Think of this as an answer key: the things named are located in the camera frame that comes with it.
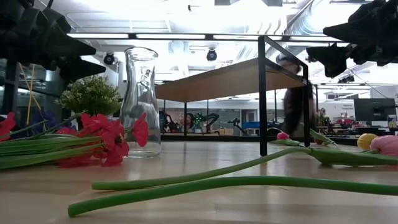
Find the person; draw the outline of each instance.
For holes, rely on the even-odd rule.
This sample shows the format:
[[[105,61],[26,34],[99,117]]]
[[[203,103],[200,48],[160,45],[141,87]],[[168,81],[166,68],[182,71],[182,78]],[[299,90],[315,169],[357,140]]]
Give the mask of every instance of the person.
[[[282,57],[279,65],[286,70],[298,74],[301,71],[299,61],[295,58]],[[309,84],[309,106],[310,106],[310,128],[315,129],[315,108],[313,105],[312,85]],[[304,116],[303,116],[303,91],[304,87],[287,89],[284,96],[285,121],[282,127],[283,132],[290,137],[304,137]]]

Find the pink tulip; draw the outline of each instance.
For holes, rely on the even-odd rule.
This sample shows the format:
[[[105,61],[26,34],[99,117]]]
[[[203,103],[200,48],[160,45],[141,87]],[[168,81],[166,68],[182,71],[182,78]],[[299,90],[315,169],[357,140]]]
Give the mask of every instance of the pink tulip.
[[[276,139],[278,140],[288,140],[289,139],[289,135],[286,133],[278,133],[276,135]]]
[[[377,137],[372,140],[371,149],[378,149],[385,156],[398,157],[398,136]]]

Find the ceiling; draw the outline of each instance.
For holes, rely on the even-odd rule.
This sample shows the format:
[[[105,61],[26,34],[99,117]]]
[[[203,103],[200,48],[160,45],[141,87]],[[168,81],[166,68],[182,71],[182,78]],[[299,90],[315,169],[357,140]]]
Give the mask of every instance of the ceiling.
[[[36,0],[35,7],[44,7],[49,0]],[[214,34],[290,34],[320,35],[325,26],[346,22],[359,4],[338,4],[329,0],[283,0],[282,7],[268,6],[266,0],[54,0],[52,8],[67,18],[73,32],[133,33],[214,33]],[[176,80],[196,75],[230,63],[257,57],[255,42],[209,42],[181,40],[90,40],[97,48],[97,59],[105,52],[116,52],[120,61],[123,51],[132,46],[148,47],[159,54],[157,80]],[[319,43],[280,43],[301,60],[305,48]],[[208,62],[208,49],[215,49],[218,58]],[[267,50],[271,60],[280,54]],[[370,75],[379,71],[372,63],[355,66],[348,62],[345,74],[355,73],[363,80],[380,83]],[[336,83],[324,76],[323,66],[309,64],[310,79],[316,83]]]

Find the small green plant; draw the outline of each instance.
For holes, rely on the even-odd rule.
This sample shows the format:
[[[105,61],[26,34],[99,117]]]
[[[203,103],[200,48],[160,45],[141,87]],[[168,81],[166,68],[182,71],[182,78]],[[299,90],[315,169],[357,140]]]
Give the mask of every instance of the small green plant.
[[[107,77],[93,75],[68,85],[58,101],[63,108],[75,113],[109,115],[120,109],[117,87],[106,83]]]

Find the glass vase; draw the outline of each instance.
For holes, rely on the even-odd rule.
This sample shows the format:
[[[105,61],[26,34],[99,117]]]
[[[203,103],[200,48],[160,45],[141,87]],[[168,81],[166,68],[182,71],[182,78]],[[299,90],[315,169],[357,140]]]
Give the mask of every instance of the glass vase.
[[[149,138],[140,147],[132,133],[125,138],[129,144],[129,157],[154,157],[160,154],[160,121],[155,95],[155,62],[158,54],[144,47],[131,47],[125,52],[127,90],[123,98],[120,121],[125,128],[134,128],[134,122],[146,113]]]

